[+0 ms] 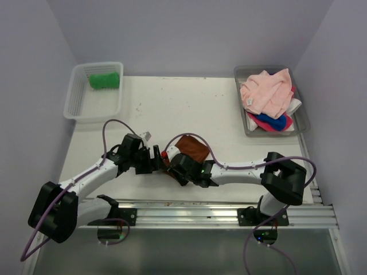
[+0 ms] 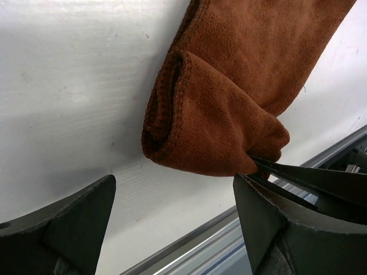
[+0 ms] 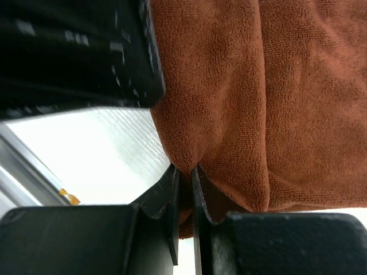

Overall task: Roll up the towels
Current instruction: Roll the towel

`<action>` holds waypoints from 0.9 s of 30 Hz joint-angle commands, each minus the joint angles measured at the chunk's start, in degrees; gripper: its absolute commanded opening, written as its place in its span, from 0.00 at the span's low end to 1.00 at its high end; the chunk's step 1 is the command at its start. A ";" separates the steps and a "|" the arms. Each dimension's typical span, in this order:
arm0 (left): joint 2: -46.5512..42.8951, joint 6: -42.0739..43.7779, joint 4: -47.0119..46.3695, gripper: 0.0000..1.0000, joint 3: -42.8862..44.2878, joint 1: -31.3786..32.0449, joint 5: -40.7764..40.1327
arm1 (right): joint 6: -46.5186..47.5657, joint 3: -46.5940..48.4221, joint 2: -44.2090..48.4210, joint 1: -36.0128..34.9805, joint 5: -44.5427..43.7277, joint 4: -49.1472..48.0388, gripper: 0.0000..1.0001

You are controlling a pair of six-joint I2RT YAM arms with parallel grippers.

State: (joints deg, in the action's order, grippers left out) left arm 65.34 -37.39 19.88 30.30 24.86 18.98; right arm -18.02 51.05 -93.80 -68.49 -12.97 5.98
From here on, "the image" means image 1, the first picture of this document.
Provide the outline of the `brown towel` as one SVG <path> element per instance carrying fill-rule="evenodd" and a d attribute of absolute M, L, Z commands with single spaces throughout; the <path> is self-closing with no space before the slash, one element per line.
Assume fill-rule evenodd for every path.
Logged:
<path fill-rule="evenodd" d="M 181 136 L 174 146 L 179 148 L 181 153 L 190 156 L 199 163 L 202 163 L 209 155 L 209 148 L 189 135 Z M 170 164 L 168 161 L 163 160 L 163 162 L 166 167 Z"/>

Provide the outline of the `green towel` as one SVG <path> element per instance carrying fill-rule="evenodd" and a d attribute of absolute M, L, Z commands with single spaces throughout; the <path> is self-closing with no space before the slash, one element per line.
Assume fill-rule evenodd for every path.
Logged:
<path fill-rule="evenodd" d="M 117 72 L 91 74 L 89 84 L 92 89 L 118 89 L 120 86 L 120 76 Z"/>

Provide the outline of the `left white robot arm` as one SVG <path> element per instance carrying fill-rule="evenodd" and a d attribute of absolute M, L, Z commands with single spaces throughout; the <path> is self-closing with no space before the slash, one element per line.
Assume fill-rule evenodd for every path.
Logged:
<path fill-rule="evenodd" d="M 103 184 L 134 168 L 137 175 L 163 169 L 157 145 L 148 148 L 142 138 L 127 134 L 121 144 L 105 152 L 89 169 L 61 183 L 47 182 L 41 187 L 28 224 L 53 241 L 66 241 L 77 227 L 88 224 L 121 226 L 125 223 L 116 200 L 99 195 L 84 199 Z"/>

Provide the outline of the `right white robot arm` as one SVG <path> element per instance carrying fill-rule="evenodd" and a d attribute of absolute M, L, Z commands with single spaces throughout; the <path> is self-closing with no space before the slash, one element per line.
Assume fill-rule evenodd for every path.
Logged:
<path fill-rule="evenodd" d="M 250 162 L 244 167 L 218 164 L 214 160 L 202 163 L 179 153 L 168 166 L 181 185 L 192 182 L 202 188 L 225 184 L 256 184 L 267 193 L 260 197 L 257 207 L 241 210 L 239 215 L 250 225 L 268 225 L 285 206 L 303 203 L 306 169 L 277 152 L 269 152 L 265 159 Z"/>

